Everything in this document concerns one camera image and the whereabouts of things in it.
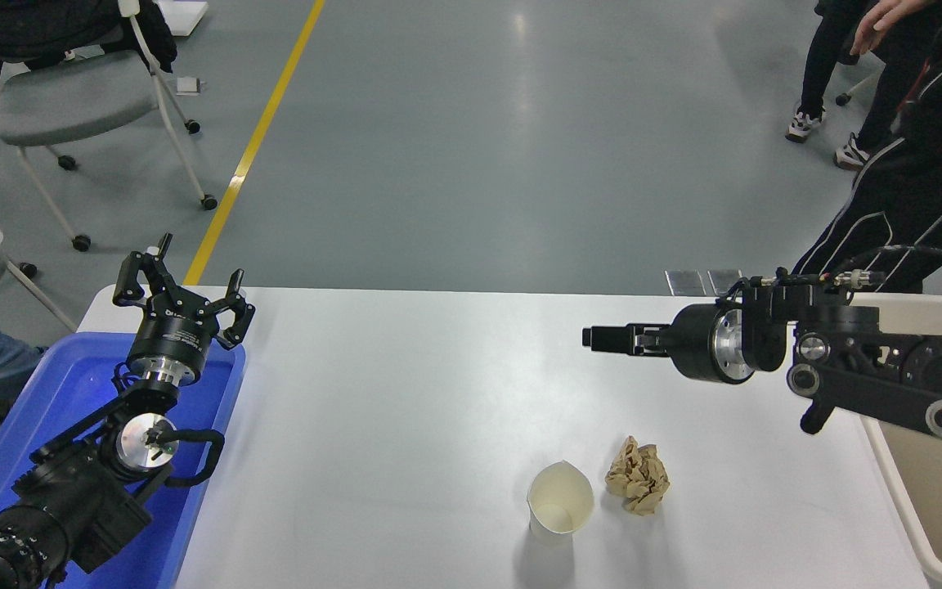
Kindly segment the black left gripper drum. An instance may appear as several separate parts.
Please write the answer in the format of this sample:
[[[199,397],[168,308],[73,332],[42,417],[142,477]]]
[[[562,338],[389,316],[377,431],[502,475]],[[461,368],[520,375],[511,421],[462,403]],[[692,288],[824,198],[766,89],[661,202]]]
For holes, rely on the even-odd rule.
[[[128,369],[145,368],[164,357],[191,371],[202,371],[219,323],[205,312],[209,299],[201,295],[153,295],[143,309],[141,327],[126,359]]]

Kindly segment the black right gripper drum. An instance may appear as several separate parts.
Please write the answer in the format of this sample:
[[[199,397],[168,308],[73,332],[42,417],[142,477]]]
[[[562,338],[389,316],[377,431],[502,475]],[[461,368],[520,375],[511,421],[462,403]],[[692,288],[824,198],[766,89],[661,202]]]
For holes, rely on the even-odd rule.
[[[666,353],[676,370],[691,380],[722,381],[711,349],[718,310],[714,304],[692,304],[681,309],[666,329]]]

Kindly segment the person's hand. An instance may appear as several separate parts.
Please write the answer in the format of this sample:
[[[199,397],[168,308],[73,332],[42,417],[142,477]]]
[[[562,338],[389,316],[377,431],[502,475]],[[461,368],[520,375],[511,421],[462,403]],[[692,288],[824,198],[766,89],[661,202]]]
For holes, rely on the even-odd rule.
[[[878,48],[892,27],[905,16],[931,5],[931,1],[878,1],[861,16],[854,34],[850,55],[867,55]]]

